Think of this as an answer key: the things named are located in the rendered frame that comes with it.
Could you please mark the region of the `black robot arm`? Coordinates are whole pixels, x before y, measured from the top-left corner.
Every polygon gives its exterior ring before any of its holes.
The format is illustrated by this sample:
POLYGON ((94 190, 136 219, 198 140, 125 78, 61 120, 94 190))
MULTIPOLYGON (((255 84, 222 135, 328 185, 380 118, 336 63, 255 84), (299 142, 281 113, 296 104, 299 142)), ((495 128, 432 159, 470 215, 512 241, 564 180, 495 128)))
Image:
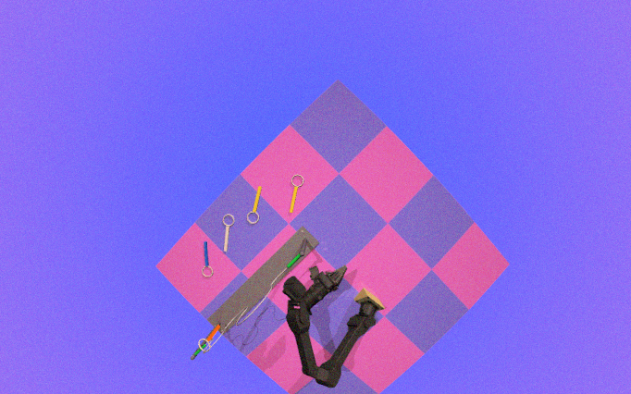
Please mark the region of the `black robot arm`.
POLYGON ((318 301, 306 290, 305 286, 296 276, 290 277, 284 282, 282 292, 290 299, 287 303, 287 323, 296 338, 303 373, 311 376, 315 381, 328 388, 334 388, 340 381, 341 367, 346 361, 350 350, 356 340, 361 337, 371 326, 376 325, 375 314, 379 309, 370 300, 361 302, 359 313, 350 317, 346 336, 328 361, 319 366, 309 338, 310 308, 318 301), (294 308, 300 307, 300 308, 294 308))

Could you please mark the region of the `grey loop with orange handle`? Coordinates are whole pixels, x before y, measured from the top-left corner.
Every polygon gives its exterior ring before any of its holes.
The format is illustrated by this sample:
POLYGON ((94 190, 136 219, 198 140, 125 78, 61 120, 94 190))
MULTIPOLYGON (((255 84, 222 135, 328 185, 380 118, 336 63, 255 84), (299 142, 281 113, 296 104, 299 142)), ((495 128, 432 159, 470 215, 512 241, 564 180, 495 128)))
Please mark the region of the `grey loop with orange handle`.
POLYGON ((213 336, 216 334, 216 332, 219 330, 219 328, 220 328, 220 325, 217 325, 217 327, 214 329, 214 331, 211 333, 211 335, 208 337, 208 339, 200 339, 200 340, 198 341, 198 342, 199 342, 198 346, 199 346, 200 350, 204 351, 204 350, 201 348, 201 346, 200 346, 200 341, 201 341, 201 340, 205 340, 206 342, 208 342, 210 339, 212 339, 212 338, 213 338, 213 336))

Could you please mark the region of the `blue handle with tan oval loop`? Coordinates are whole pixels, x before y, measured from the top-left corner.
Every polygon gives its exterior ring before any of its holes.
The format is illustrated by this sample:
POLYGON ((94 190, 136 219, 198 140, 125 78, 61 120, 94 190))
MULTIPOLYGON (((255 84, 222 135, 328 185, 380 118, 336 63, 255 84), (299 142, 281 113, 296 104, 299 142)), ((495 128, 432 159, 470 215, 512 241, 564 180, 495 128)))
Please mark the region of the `blue handle with tan oval loop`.
MULTIPOLYGON (((202 272, 203 272, 203 270, 204 270, 206 267, 210 267, 210 266, 209 266, 209 261, 208 261, 208 254, 207 254, 207 241, 205 241, 205 242, 204 242, 204 264, 205 264, 205 267, 203 267, 202 272)), ((212 270, 212 274, 211 274, 211 276, 212 276, 212 275, 214 274, 214 270, 213 270, 213 268, 212 268, 212 267, 210 267, 210 268, 211 268, 211 270, 212 270)), ((204 272, 203 272, 203 275, 204 275, 205 277, 211 277, 211 276, 206 276, 206 275, 204 274, 204 272)))

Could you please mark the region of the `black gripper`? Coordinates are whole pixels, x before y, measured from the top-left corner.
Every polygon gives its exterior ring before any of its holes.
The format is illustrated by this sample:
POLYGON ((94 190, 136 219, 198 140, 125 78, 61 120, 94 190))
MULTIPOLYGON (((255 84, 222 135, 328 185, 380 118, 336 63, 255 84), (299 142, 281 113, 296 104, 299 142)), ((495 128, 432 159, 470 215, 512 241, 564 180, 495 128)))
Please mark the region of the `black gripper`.
POLYGON ((316 301, 322 301, 329 292, 338 289, 337 286, 339 286, 341 280, 343 279, 346 270, 347 266, 343 265, 333 272, 326 271, 326 274, 321 271, 317 275, 317 279, 319 280, 319 282, 314 286, 311 285, 308 291, 311 293, 316 301))

